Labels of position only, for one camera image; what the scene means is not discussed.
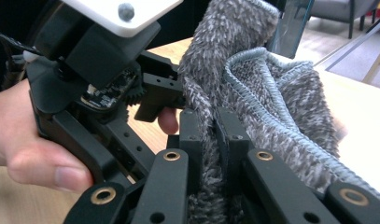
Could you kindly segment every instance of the gray knitted fabric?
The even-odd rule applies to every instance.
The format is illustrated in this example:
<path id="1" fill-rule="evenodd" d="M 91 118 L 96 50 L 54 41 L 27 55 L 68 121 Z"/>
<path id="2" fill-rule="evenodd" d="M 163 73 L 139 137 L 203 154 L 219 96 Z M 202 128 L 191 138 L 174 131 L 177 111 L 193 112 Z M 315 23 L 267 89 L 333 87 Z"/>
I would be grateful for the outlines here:
<path id="1" fill-rule="evenodd" d="M 278 153 L 309 187 L 335 180 L 380 194 L 337 160 L 337 140 L 318 73 L 310 62 L 281 63 L 262 46 L 278 11 L 261 0 L 212 0 L 178 73 L 188 107 L 200 121 L 204 170 L 190 196 L 189 223 L 237 223 L 236 199 L 222 193 L 223 175 L 213 129 L 217 106 L 234 111 L 255 147 Z"/>

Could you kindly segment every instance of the black plastic part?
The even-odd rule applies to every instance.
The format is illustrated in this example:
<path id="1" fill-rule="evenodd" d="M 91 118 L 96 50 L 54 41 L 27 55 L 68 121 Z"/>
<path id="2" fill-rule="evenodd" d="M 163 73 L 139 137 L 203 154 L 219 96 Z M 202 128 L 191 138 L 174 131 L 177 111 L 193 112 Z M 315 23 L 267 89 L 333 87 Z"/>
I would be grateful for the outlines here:
<path id="1" fill-rule="evenodd" d="M 218 107 L 215 123 L 221 169 L 227 183 L 226 191 L 231 195 L 240 194 L 241 161 L 254 147 L 239 118 L 229 109 Z"/>
<path id="2" fill-rule="evenodd" d="M 107 180 L 124 187 L 131 185 L 114 156 L 67 111 L 53 115 L 51 120 L 36 117 L 36 121 L 41 133 L 84 162 L 95 183 Z"/>
<path id="3" fill-rule="evenodd" d="M 92 129 L 103 136 L 102 142 L 127 172 L 137 179 L 148 175 L 155 154 L 127 124 L 125 117 L 118 114 L 106 124 L 90 120 Z"/>
<path id="4" fill-rule="evenodd" d="M 324 204 L 341 223 L 380 224 L 380 200 L 359 186 L 331 184 Z"/>
<path id="5" fill-rule="evenodd" d="M 166 148 L 180 148 L 180 135 L 169 134 L 167 136 Z"/>
<path id="6" fill-rule="evenodd" d="M 154 22 L 134 37 L 123 38 L 94 24 L 78 41 L 65 63 L 96 89 L 102 89 L 137 59 L 160 28 Z"/>
<path id="7" fill-rule="evenodd" d="M 180 149 L 159 152 L 134 213 L 133 224 L 187 223 L 189 158 Z"/>
<path id="8" fill-rule="evenodd" d="M 198 116 L 194 110 L 185 109 L 180 113 L 179 148 L 190 158 L 189 193 L 194 194 L 199 191 L 201 185 L 204 155 Z"/>
<path id="9" fill-rule="evenodd" d="M 44 57 L 27 65 L 33 104 L 38 116 L 50 116 L 65 110 L 80 98 L 88 84 L 80 77 L 62 80 L 59 65 Z"/>
<path id="10" fill-rule="evenodd" d="M 242 209 L 245 215 L 241 224 L 270 223 L 265 208 L 262 204 L 254 202 L 253 198 L 242 195 Z"/>
<path id="11" fill-rule="evenodd" d="M 103 200 L 113 198 L 111 202 Z M 64 224 L 124 223 L 129 216 L 127 193 L 119 184 L 105 182 L 87 189 L 67 214 Z"/>
<path id="12" fill-rule="evenodd" d="M 168 58 L 144 50 L 137 58 L 137 62 L 142 67 L 143 73 L 177 80 L 178 66 Z"/>
<path id="13" fill-rule="evenodd" d="M 91 25 L 84 15 L 62 4 L 39 31 L 35 46 L 50 60 L 66 57 Z"/>
<path id="14" fill-rule="evenodd" d="M 143 74 L 146 94 L 134 116 L 137 120 L 153 122 L 165 106 L 182 108 L 185 104 L 180 82 L 170 78 Z"/>
<path id="15" fill-rule="evenodd" d="M 250 150 L 244 170 L 271 223 L 340 223 L 272 151 Z"/>

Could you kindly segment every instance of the white plastic plate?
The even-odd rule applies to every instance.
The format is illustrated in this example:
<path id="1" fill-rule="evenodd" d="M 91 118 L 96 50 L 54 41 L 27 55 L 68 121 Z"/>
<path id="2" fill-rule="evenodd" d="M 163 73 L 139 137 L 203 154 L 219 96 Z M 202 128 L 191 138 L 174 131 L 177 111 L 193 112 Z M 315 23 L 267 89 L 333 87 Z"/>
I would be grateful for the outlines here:
<path id="1" fill-rule="evenodd" d="M 183 0 L 62 0 L 110 32 L 132 37 L 166 14 Z M 124 21 L 119 16 L 119 6 L 129 3 L 134 17 Z"/>

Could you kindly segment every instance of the gray chair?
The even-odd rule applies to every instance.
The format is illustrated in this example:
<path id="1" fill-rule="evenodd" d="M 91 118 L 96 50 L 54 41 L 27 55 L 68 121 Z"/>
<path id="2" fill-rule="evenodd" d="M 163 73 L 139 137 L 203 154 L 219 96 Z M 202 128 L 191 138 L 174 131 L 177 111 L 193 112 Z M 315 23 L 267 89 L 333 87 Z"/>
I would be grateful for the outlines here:
<path id="1" fill-rule="evenodd" d="M 349 23 L 349 39 L 353 34 L 354 20 L 361 17 L 360 30 L 364 27 L 364 15 L 376 9 L 380 0 L 315 0 L 310 15 L 321 19 Z"/>

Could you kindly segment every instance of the black joint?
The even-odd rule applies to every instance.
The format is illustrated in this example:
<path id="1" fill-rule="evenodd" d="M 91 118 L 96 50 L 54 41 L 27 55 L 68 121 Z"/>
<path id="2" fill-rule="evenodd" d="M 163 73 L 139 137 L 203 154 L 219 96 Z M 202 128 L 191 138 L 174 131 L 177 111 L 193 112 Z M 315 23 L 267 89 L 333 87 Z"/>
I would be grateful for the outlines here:
<path id="1" fill-rule="evenodd" d="M 257 194 L 269 223 L 340 223 L 272 151 L 248 151 L 243 170 L 245 177 L 241 182 L 246 187 L 245 194 Z M 245 216 L 252 216 L 249 213 L 253 211 L 247 211 Z"/>
<path id="2" fill-rule="evenodd" d="M 215 122 L 221 168 L 227 182 L 226 191 L 228 194 L 240 194 L 241 163 L 253 145 L 239 118 L 232 111 L 219 107 Z"/>
<path id="3" fill-rule="evenodd" d="M 132 223 L 186 223 L 189 157 L 180 149 L 157 154 Z"/>
<path id="4" fill-rule="evenodd" d="M 380 200 L 359 186 L 331 184 L 324 204 L 341 223 L 380 223 Z"/>
<path id="5" fill-rule="evenodd" d="M 180 99 L 183 98 L 183 91 L 179 81 L 145 73 L 143 85 L 146 94 L 134 116 L 135 119 L 153 122 L 165 106 L 173 108 L 184 106 L 183 100 Z"/>
<path id="6" fill-rule="evenodd" d="M 177 65 L 172 64 L 168 58 L 144 50 L 137 62 L 140 63 L 143 73 L 177 80 Z"/>
<path id="7" fill-rule="evenodd" d="M 204 149 L 199 132 L 199 121 L 194 110 L 185 109 L 180 113 L 179 148 L 186 151 L 190 158 L 189 192 L 199 190 L 203 170 Z"/>
<path id="8" fill-rule="evenodd" d="M 128 203 L 122 185 L 105 182 L 87 189 L 71 208 L 64 224 L 124 223 Z"/>

